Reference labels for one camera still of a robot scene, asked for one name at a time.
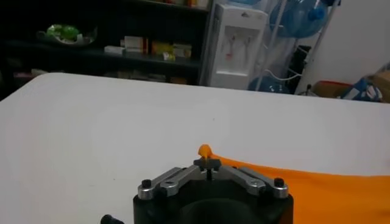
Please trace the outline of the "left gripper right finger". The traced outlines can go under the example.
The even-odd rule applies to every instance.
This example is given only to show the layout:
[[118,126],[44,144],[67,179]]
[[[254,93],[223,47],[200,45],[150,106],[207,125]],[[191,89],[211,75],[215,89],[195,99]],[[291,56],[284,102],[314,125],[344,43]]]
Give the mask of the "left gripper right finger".
[[288,185],[284,179],[267,177],[247,166],[221,165],[212,170],[212,176],[215,180],[233,181],[250,195],[260,196],[267,193],[273,198],[288,197]]

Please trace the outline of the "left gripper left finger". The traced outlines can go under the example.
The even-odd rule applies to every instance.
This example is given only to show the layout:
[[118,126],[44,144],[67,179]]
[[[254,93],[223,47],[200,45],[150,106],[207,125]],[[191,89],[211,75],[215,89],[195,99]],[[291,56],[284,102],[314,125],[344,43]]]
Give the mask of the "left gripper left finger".
[[152,200],[160,191],[165,192],[167,197],[176,195],[189,181],[206,179],[207,163],[208,159],[196,159],[189,167],[174,167],[152,180],[145,179],[138,186],[137,197],[140,200]]

